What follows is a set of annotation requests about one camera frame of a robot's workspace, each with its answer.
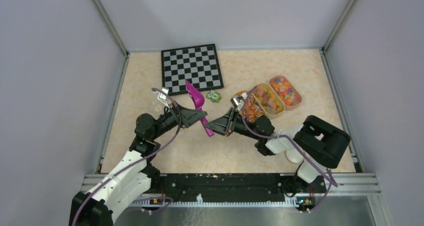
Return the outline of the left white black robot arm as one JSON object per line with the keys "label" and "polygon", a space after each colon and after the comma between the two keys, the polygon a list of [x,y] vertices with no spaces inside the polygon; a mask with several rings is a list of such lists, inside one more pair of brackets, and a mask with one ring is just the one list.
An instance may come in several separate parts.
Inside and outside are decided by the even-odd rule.
{"label": "left white black robot arm", "polygon": [[135,121],[135,138],[119,163],[87,192],[78,192],[72,199],[69,225],[112,226],[119,216],[142,193],[160,188],[160,171],[152,159],[162,150],[156,139],[176,128],[189,128],[207,116],[203,110],[172,103],[154,118],[149,113]]}

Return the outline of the magenta plastic scoop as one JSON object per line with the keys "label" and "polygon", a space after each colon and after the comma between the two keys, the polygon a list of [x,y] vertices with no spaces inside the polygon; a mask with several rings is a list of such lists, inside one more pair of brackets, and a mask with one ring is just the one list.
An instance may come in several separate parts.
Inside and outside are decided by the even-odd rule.
{"label": "magenta plastic scoop", "polygon": [[[188,92],[188,94],[189,94],[189,96],[190,96],[190,98],[191,98],[191,100],[194,104],[195,109],[202,111],[203,110],[202,106],[205,103],[205,97],[188,80],[185,81],[185,86],[186,86],[186,90],[187,90],[187,92]],[[206,134],[209,137],[213,137],[215,135],[215,133],[211,129],[206,127],[206,123],[208,123],[208,120],[205,117],[203,117],[200,120],[200,122],[201,122]]]}

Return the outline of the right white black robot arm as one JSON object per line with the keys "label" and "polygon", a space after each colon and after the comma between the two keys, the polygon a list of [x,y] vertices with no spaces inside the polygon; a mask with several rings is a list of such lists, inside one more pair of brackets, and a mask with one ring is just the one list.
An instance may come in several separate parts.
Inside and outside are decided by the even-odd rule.
{"label": "right white black robot arm", "polygon": [[222,136],[237,133],[256,139],[254,146],[264,156],[284,153],[289,161],[299,164],[293,178],[293,186],[299,192],[307,192],[318,176],[337,186],[330,170],[339,166],[351,142],[347,132],[315,115],[307,116],[293,129],[276,131],[268,117],[262,115],[249,122],[230,108],[205,126]]}

